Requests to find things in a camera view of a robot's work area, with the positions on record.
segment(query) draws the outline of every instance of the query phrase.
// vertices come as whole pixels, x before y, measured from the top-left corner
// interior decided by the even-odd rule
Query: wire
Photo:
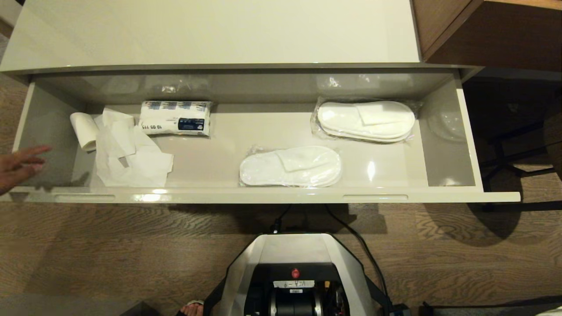
[[[337,218],[334,213],[332,213],[332,211],[330,210],[330,208],[328,207],[328,204],[324,204],[324,207],[326,208],[326,212],[328,212],[328,214],[330,214],[330,216],[332,216],[335,220],[337,220],[340,224],[342,224],[345,228],[347,228],[348,231],[350,231],[355,238],[357,238],[359,240],[359,242],[361,243],[361,245],[363,246],[363,250],[365,250],[365,252],[367,253],[367,257],[369,257],[369,260],[371,261],[371,263],[373,264],[373,266],[375,267],[375,270],[377,271],[379,278],[380,278],[380,282],[383,285],[383,290],[384,290],[384,294],[387,296],[388,300],[390,301],[390,297],[388,296],[388,290],[386,288],[386,281],[384,280],[384,275],[383,272],[380,270],[379,265],[377,264],[377,261],[375,260],[375,258],[373,257],[373,254],[371,254],[371,251],[369,250],[369,246],[367,246],[367,243],[365,242],[365,240],[363,239],[363,237],[361,237],[361,234],[359,234],[355,229],[351,228],[348,224],[346,224],[344,221],[342,221],[341,219]]]
[[[285,211],[283,213],[281,213],[281,215],[275,219],[275,223],[270,227],[272,233],[277,234],[281,231],[281,223],[282,223],[281,218],[283,218],[283,216],[285,216],[285,214],[287,212],[289,212],[289,210],[291,209],[291,206],[293,206],[293,205],[289,204],[289,206],[287,206]]]
[[[287,206],[287,208],[285,209],[285,211],[283,213],[281,213],[281,215],[279,217],[277,217],[277,219],[281,219],[283,218],[283,216],[285,216],[285,214],[287,212],[289,212],[289,210],[291,209],[291,206],[293,206],[292,204],[289,204],[289,206]]]

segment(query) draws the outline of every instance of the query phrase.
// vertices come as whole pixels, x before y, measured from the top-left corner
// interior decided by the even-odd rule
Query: foot
[[[187,316],[203,316],[203,305],[192,303],[182,307],[179,311]]]

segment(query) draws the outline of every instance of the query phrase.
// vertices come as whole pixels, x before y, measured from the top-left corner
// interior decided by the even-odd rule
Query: human hand
[[[50,150],[49,146],[36,146],[0,155],[0,195],[40,172],[45,159],[36,155]]]

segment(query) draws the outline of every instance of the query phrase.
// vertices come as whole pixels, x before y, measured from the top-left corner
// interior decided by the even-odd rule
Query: plastic wrapper
[[[209,136],[211,107],[208,101],[145,101],[139,126],[147,135]]]
[[[373,98],[318,98],[310,119],[312,133],[321,138],[345,138],[374,143],[412,139],[420,101]]]
[[[329,187],[342,174],[339,154],[323,146],[252,147],[240,163],[241,186]]]

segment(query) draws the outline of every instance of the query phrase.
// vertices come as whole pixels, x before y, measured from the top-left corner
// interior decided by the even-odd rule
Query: white cabinet
[[[409,0],[28,0],[0,71],[419,61]]]

